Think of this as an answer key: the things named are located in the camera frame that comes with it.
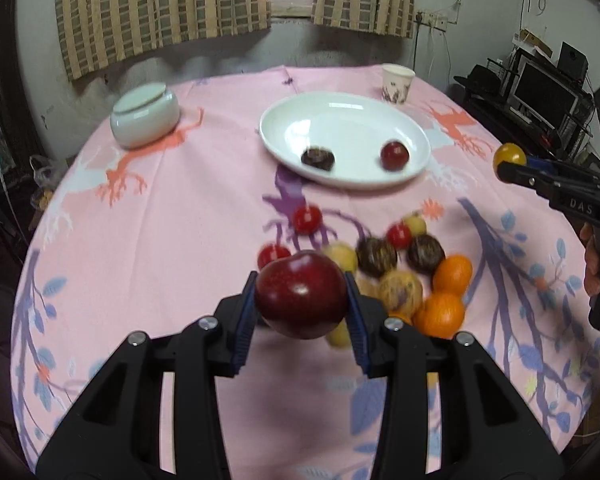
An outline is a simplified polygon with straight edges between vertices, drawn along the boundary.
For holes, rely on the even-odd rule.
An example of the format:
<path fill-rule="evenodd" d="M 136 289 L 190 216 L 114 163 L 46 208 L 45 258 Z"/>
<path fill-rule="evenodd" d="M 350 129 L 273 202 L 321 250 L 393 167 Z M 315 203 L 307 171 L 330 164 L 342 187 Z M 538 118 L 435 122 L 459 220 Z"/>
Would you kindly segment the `person right hand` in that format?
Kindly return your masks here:
<path fill-rule="evenodd" d="M 600 293 L 600 254 L 596 250 L 593 227 L 589 223 L 582 226 L 580 239 L 586 244 L 583 285 L 588 296 L 593 297 Z"/>

